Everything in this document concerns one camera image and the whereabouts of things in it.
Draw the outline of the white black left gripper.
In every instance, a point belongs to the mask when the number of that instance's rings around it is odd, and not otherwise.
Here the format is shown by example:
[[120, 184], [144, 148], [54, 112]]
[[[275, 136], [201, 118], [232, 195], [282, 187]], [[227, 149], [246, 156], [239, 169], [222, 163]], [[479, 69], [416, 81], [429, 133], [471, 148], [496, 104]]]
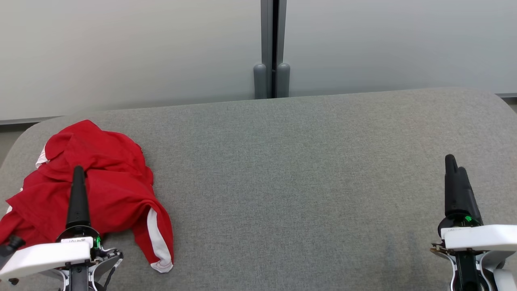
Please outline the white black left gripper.
[[1, 279], [20, 278], [91, 261], [91, 250], [100, 234], [90, 226], [85, 171], [76, 166], [69, 196], [67, 229], [55, 243], [33, 245], [8, 256], [6, 263], [1, 264]]

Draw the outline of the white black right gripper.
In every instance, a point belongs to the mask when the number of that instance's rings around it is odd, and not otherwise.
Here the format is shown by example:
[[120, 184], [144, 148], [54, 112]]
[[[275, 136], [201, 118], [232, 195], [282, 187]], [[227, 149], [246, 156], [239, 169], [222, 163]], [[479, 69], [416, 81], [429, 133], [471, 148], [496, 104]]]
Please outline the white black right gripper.
[[[462, 206], [466, 214], [457, 211], [457, 184], [462, 178]], [[438, 234], [444, 247], [453, 251], [516, 251], [517, 225], [482, 225], [482, 216], [464, 167], [458, 167], [454, 155], [445, 156], [445, 216], [438, 224]]]

